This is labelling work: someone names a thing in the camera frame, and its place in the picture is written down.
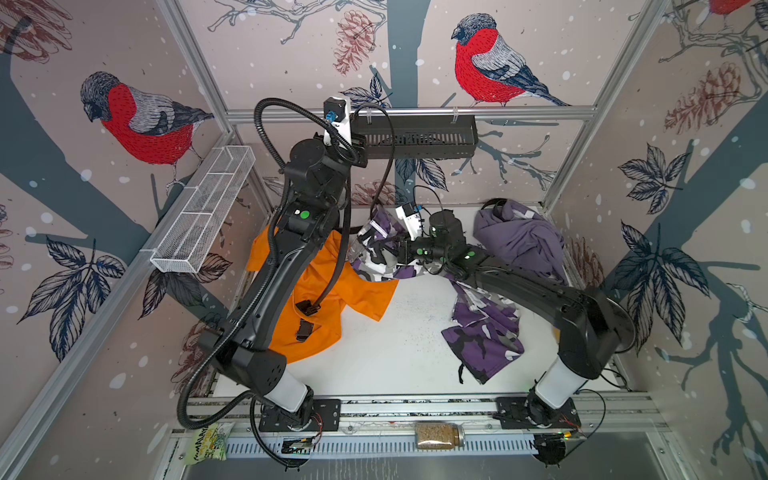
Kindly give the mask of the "plain purple garment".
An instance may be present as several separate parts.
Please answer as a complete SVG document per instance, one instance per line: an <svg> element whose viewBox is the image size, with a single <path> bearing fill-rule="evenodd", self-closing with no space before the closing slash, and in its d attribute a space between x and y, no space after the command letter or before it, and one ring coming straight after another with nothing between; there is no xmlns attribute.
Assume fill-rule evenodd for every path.
<svg viewBox="0 0 768 480"><path fill-rule="evenodd" d="M476 213L474 238L505 264L566 285L565 242L560 231L532 208L506 200L503 220L489 210Z"/></svg>

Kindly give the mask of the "purple camouflage trousers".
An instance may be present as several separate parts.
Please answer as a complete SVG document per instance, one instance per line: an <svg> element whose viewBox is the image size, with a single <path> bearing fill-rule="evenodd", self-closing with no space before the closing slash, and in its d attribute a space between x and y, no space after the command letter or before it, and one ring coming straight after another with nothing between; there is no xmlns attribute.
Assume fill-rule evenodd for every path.
<svg viewBox="0 0 768 480"><path fill-rule="evenodd" d="M355 235L347 259L362 279L371 282L407 280L427 275L421 261L401 263L396 258L400 238L409 239L406 227L381 207L374 210ZM447 277L457 294L452 326L442 331L450 350L460 361L459 371L487 383L524 353L519 339L520 319L514 304L499 302L476 288Z"/></svg>

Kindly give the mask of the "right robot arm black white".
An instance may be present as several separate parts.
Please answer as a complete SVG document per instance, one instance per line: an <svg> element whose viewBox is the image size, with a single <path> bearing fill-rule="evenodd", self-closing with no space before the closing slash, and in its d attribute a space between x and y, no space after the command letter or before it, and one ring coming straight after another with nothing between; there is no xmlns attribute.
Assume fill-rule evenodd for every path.
<svg viewBox="0 0 768 480"><path fill-rule="evenodd" d="M500 295L539 315L560 332L558 357L529 391L525 419L548 427L589 380L597 379L611 357L629 350L636 328L627 311L598 288L560 285L466 242L450 210L430 216L426 234L407 234L398 248L403 262L438 262L455 280Z"/></svg>

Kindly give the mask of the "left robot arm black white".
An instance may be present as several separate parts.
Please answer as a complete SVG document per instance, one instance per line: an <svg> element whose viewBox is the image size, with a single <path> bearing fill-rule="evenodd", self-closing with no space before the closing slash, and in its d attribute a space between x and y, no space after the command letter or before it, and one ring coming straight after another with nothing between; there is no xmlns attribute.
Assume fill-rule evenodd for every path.
<svg viewBox="0 0 768 480"><path fill-rule="evenodd" d="M297 113L324 132L295 144L289 160L283 160L263 124L263 113L269 107ZM343 97L327 98L322 115L279 98L265 98L255 106L254 125L284 176L283 193L266 228L264 266L225 325L206 330L199 337L205 357L183 387L176 408L185 429L209 426L247 399L273 408L296 427L311 422L312 389L287 373L285 356L271 350L270 343L297 282L332 232L342 235L334 272L315 300L299 303L300 313L317 313L343 270L351 229L351 170L368 163L365 137L351 127L356 115L349 99ZM219 411L194 420L188 413L188 401L208 367L246 390Z"/></svg>

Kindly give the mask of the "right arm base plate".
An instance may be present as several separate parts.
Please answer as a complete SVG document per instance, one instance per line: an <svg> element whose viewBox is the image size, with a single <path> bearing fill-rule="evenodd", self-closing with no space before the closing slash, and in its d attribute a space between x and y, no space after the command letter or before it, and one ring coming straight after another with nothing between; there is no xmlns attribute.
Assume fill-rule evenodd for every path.
<svg viewBox="0 0 768 480"><path fill-rule="evenodd" d="M505 430L580 429L580 418L572 399L559 409L524 396L497 397L497 412L493 415Z"/></svg>

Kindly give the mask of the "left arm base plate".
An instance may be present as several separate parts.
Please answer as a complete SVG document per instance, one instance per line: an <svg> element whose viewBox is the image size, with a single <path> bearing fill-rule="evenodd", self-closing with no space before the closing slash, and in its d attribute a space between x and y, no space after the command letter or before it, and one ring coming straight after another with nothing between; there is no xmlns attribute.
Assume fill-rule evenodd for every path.
<svg viewBox="0 0 768 480"><path fill-rule="evenodd" d="M314 398L297 412L278 406L264 405L260 410L258 430L268 433L336 432L341 417L339 399Z"/></svg>

